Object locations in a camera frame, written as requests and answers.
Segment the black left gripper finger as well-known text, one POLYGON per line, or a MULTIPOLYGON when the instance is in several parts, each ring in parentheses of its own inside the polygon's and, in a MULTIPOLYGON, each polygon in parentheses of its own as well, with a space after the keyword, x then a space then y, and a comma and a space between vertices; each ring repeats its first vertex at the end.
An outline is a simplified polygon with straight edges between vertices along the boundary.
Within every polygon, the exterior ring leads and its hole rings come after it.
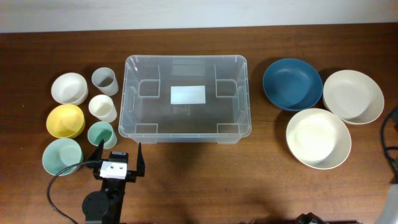
POLYGON ((100 141, 98 147, 90 154, 88 161, 91 161, 91 163, 86 165, 88 168, 97 169, 102 166, 103 159, 101 157, 103 153, 103 146, 104 146, 104 139, 100 141))
POLYGON ((146 169, 146 165, 145 165, 144 157, 142 154, 142 146, 141 146, 141 143, 139 143, 138 153, 137 153, 136 170, 131 171, 130 174, 133 177, 144 177, 145 169, 146 169))

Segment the dark blue bowl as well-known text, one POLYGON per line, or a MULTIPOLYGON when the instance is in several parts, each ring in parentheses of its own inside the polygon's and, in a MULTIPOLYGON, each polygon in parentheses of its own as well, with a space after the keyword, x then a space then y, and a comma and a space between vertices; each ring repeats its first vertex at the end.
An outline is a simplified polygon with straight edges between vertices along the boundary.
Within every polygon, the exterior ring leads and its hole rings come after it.
POLYGON ((267 99, 284 111, 311 108, 323 93, 323 80, 318 71, 296 58, 283 58, 270 64, 262 85, 267 99))

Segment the cream white bowl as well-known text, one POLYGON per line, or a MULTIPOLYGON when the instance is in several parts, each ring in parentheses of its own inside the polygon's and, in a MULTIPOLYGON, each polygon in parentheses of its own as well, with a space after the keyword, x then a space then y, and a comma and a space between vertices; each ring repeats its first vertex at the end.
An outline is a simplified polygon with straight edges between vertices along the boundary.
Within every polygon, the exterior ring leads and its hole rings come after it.
POLYGON ((345 123, 323 109, 310 108, 295 114, 287 124, 285 138, 292 155, 314 169, 334 169, 351 152, 351 135, 345 123))

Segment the beige bowl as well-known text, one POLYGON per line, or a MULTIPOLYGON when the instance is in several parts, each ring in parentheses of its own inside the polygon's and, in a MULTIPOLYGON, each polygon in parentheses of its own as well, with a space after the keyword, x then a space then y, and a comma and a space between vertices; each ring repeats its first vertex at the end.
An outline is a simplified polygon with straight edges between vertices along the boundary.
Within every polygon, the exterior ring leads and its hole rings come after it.
POLYGON ((368 124, 384 110, 384 95, 369 76, 356 70, 331 74, 323 87, 325 107, 347 124, 368 124))

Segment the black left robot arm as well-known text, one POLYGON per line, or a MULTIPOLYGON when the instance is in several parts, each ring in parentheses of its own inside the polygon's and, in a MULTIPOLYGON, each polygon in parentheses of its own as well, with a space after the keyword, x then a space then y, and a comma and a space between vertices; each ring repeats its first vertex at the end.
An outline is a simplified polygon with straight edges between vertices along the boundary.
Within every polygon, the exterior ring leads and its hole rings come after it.
POLYGON ((90 154, 95 179, 102 181, 101 189, 88 194, 82 203, 85 223, 119 223, 123 207, 125 188, 128 182, 135 183, 145 176, 145 162, 141 147, 138 147, 136 170, 128 169, 129 154, 112 151, 108 159, 102 158, 104 140, 90 154))

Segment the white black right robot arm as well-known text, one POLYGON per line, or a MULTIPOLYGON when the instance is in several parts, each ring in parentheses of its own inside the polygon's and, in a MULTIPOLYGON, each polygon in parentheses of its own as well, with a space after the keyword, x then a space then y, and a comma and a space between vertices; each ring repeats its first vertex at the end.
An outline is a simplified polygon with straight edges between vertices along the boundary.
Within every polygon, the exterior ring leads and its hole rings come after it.
POLYGON ((294 221, 295 224, 327 224, 321 218, 314 215, 313 213, 304 214, 302 213, 294 221))

